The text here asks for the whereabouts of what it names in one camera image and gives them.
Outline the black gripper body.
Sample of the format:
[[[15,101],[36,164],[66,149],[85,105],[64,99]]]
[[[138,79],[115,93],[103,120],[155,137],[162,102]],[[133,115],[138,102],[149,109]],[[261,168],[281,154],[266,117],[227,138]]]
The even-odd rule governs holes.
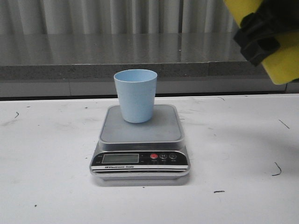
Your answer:
[[[263,0],[255,11],[254,37],[261,39],[299,30],[298,0]]]

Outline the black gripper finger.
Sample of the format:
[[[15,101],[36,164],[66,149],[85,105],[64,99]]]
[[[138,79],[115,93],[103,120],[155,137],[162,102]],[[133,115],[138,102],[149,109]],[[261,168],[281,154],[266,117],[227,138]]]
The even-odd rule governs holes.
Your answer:
[[[250,13],[242,19],[234,40],[240,46],[244,58],[254,66],[280,48],[268,20],[258,13]]]

